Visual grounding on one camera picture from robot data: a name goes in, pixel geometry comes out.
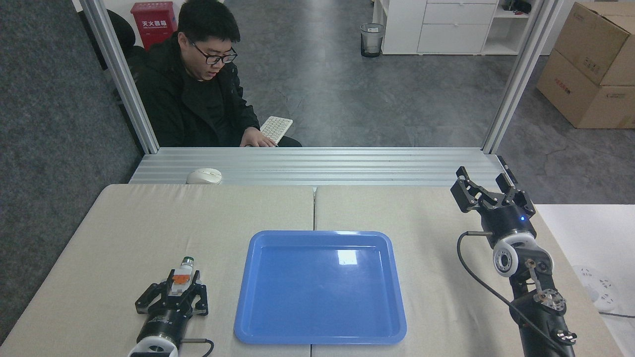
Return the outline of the person's left hand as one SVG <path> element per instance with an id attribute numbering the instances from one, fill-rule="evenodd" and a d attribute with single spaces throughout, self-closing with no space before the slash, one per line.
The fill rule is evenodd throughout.
<path id="1" fill-rule="evenodd" d="M 260 129 L 248 127 L 241 138 L 240 147 L 276 147 L 274 140 L 263 135 Z"/>

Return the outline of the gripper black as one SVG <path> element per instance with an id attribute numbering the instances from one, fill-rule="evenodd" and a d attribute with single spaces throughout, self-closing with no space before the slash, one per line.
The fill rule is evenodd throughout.
<path id="1" fill-rule="evenodd" d="M 161 337 L 173 344 L 181 344 L 189 320 L 193 315 L 207 316 L 207 287 L 200 281 L 200 270 L 193 274 L 189 287 L 182 294 L 182 310 L 170 307 L 171 283 L 151 283 L 134 303 L 137 314 L 148 314 L 141 338 Z"/>
<path id="2" fill-rule="evenodd" d="M 456 170 L 456 176 L 456 182 L 450 189 L 452 196 L 463 213 L 479 212 L 483 231 L 492 233 L 487 238 L 490 246 L 517 232 L 529 232 L 533 237 L 537 235 L 530 222 L 536 213 L 530 196 L 525 190 L 517 189 L 506 174 L 499 174 L 495 179 L 504 195 L 500 200 L 501 206 L 496 206 L 497 194 L 475 184 L 464 166 Z"/>

